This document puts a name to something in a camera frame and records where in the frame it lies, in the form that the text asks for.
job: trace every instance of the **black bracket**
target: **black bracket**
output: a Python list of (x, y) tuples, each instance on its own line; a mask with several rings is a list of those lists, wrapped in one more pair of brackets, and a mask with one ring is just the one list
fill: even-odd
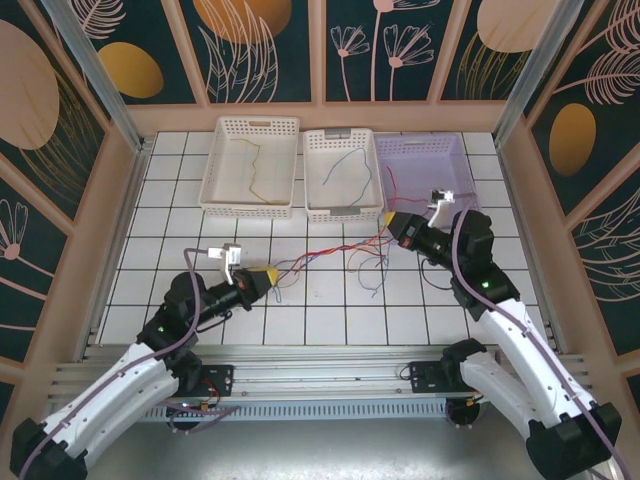
[(408, 380), (413, 393), (475, 393), (464, 382), (453, 383), (439, 361), (411, 362)]
[(211, 382), (221, 397), (229, 397), (233, 390), (234, 370), (235, 367), (233, 365), (202, 365), (200, 368), (200, 378), (195, 387), (189, 392), (180, 388), (175, 393), (175, 396), (183, 398), (208, 398), (211, 396), (208, 382)]

